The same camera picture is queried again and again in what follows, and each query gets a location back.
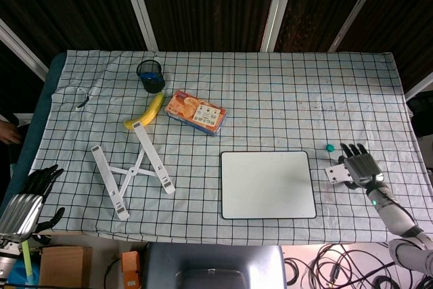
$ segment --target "black mesh pen holder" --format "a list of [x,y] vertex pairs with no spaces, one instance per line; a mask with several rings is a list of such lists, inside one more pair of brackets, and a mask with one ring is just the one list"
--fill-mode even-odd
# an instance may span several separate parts
[[149,93],[159,93],[165,86],[161,65],[155,60],[145,60],[137,67],[137,76]]

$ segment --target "playing card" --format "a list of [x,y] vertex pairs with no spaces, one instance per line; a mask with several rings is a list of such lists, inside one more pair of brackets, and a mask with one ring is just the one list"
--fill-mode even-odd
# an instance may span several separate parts
[[344,182],[344,181],[350,181],[350,182],[353,181],[346,165],[344,164],[327,167],[325,169],[325,172],[331,184]]

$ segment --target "person's hand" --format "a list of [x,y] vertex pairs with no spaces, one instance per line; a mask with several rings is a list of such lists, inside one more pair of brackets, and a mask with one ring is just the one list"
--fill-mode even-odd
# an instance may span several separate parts
[[21,135],[13,124],[0,120],[0,141],[7,145],[21,143]]

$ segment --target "snack box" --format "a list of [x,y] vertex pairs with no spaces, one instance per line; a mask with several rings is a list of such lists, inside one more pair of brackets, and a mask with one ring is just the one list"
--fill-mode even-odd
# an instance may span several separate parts
[[176,91],[165,107],[167,115],[208,135],[216,135],[223,124],[226,111],[184,91]]

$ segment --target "black grid lines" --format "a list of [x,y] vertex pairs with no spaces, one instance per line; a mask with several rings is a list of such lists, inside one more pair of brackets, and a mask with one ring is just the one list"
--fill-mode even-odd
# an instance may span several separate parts
[[[90,148],[110,165],[135,164],[140,146],[122,122],[153,99],[135,74],[141,61],[162,65],[168,103],[177,89],[227,109],[216,137],[169,118],[146,127],[176,185],[167,195],[155,177],[137,175],[124,195],[130,218],[114,213]],[[89,96],[82,109],[76,107]],[[109,238],[234,245],[384,242],[392,238],[357,189],[331,185],[325,167],[361,142],[401,204],[433,234],[432,188],[413,135],[389,53],[175,53],[69,51],[34,169],[65,168],[41,220],[64,206],[58,231]],[[315,219],[226,220],[221,216],[220,154],[233,150],[304,150],[309,155]],[[149,169],[145,157],[143,168]],[[123,177],[114,174],[121,183]]]

